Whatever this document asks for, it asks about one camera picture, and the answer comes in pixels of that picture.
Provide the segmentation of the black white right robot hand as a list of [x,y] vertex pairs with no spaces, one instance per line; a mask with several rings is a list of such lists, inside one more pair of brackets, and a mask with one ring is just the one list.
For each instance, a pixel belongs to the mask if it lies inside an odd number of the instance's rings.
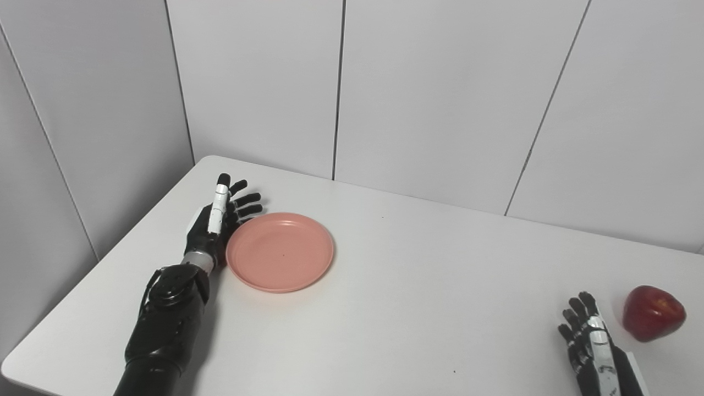
[[616,346],[596,299],[587,291],[570,298],[558,333],[582,395],[649,395],[635,356]]

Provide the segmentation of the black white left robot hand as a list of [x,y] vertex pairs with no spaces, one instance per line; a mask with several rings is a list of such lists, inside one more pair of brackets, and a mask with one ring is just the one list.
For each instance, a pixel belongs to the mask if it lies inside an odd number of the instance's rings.
[[218,176],[213,201],[196,215],[186,234],[183,263],[192,264],[206,273],[224,261],[224,251],[234,232],[253,216],[262,213],[262,196],[252,192],[236,197],[248,187],[246,180],[231,183],[227,173]]

